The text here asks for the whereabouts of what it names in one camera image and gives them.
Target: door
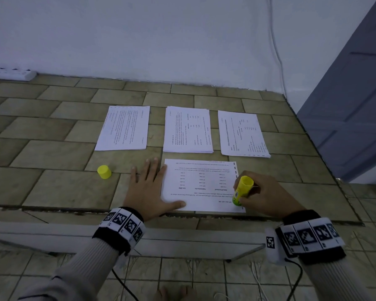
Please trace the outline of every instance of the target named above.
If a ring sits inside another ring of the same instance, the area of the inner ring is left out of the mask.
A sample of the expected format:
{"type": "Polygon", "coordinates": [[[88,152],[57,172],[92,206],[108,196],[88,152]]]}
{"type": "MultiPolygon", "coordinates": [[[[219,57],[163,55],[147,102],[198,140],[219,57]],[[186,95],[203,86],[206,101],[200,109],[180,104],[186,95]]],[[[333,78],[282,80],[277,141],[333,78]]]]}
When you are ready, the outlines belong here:
{"type": "Polygon", "coordinates": [[[297,115],[335,177],[376,165],[376,3],[297,115]]]}

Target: person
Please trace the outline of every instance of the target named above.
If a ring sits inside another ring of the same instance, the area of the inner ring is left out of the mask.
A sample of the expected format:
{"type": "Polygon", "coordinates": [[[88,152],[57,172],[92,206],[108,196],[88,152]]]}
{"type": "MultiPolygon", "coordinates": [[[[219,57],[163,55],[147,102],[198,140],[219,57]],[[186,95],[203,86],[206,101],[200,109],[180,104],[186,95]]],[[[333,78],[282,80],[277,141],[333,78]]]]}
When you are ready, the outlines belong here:
{"type": "MultiPolygon", "coordinates": [[[[131,170],[123,207],[143,221],[185,206],[183,201],[165,203],[161,200],[161,182],[166,165],[157,173],[158,162],[157,159],[153,162],[146,160],[139,180],[137,169],[133,167],[131,170]]],[[[303,207],[273,177],[248,171],[244,171],[240,177],[242,175],[251,177],[257,185],[249,197],[240,199],[243,207],[280,218],[284,224],[320,217],[315,211],[303,207]]],[[[118,250],[102,239],[92,238],[83,251],[58,268],[46,283],[27,288],[19,300],[95,300],[119,255],[118,250]]],[[[303,254],[299,258],[320,301],[372,301],[341,247],[303,254]]],[[[181,294],[184,301],[200,300],[200,296],[191,287],[181,287],[181,294]]],[[[163,287],[155,292],[153,300],[167,301],[167,290],[163,287]]]]}

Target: white paper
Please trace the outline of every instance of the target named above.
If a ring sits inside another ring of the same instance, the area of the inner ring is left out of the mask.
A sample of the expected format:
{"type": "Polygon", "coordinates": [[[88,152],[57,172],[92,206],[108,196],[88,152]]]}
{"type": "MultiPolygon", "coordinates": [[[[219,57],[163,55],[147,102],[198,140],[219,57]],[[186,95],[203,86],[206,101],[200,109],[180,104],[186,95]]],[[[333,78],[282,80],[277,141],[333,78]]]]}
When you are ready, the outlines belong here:
{"type": "Polygon", "coordinates": [[[213,153],[209,110],[167,107],[163,151],[213,153]]]}
{"type": "Polygon", "coordinates": [[[256,114],[218,111],[218,126],[221,154],[270,158],[256,114]]]}
{"type": "Polygon", "coordinates": [[[150,107],[110,106],[95,151],[143,150],[150,107]]]}
{"type": "Polygon", "coordinates": [[[185,201],[186,206],[179,210],[245,212],[244,207],[232,203],[238,177],[235,162],[165,159],[164,163],[163,201],[185,201]]]}

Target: paper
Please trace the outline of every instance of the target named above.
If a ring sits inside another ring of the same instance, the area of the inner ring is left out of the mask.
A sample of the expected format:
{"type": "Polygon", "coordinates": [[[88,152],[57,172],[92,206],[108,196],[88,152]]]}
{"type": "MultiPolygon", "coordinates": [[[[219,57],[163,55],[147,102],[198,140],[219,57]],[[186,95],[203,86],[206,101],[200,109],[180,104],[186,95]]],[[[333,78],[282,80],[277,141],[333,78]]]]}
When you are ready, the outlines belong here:
{"type": "Polygon", "coordinates": [[[110,106],[96,151],[146,148],[150,107],[110,106]]]}
{"type": "Polygon", "coordinates": [[[221,154],[270,158],[256,114],[218,111],[218,126],[221,154]]]}
{"type": "Polygon", "coordinates": [[[213,153],[209,110],[167,107],[163,151],[213,153]]]}
{"type": "Polygon", "coordinates": [[[165,159],[164,163],[163,201],[185,201],[186,206],[179,210],[245,212],[244,207],[232,203],[238,177],[235,162],[165,159]]]}

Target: glue stick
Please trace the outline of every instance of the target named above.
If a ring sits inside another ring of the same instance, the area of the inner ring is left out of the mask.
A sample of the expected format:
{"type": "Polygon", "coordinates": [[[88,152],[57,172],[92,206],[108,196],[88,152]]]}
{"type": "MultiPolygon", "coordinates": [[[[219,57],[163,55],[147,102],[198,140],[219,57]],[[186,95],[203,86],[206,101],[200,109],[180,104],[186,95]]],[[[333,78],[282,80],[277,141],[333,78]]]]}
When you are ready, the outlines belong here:
{"type": "Polygon", "coordinates": [[[249,191],[253,187],[253,179],[251,179],[249,176],[241,176],[238,187],[235,190],[234,196],[232,197],[232,202],[234,205],[241,206],[241,203],[239,202],[239,198],[242,196],[248,195],[249,191]]]}

